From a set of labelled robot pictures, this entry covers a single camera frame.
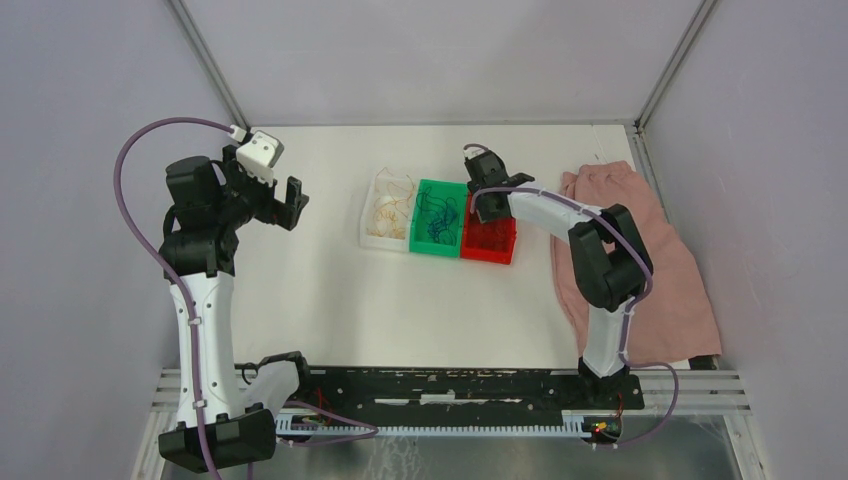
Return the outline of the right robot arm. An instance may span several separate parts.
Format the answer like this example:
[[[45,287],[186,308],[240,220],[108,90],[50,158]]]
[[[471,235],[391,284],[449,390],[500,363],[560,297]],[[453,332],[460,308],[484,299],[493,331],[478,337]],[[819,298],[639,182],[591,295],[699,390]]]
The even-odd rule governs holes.
[[[591,408],[618,393],[629,372],[627,338],[636,305],[653,286],[653,266],[631,212],[601,208],[549,191],[526,173],[511,175],[487,147],[463,148],[470,211],[483,223],[513,218],[564,242],[579,293],[589,305],[577,392]]]

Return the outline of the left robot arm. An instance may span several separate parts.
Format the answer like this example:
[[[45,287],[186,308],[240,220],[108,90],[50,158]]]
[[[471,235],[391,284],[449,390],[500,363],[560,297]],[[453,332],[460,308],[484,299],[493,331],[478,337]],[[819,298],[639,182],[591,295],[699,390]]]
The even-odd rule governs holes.
[[[261,360],[240,389],[231,322],[237,231],[252,220],[292,230],[309,198],[294,177],[279,201],[274,184],[239,162],[204,156],[169,165],[166,185],[173,204],[159,254],[177,313],[181,387],[176,425],[158,438],[160,455],[194,473],[268,460],[277,414],[285,402],[307,404],[315,382],[294,351]]]

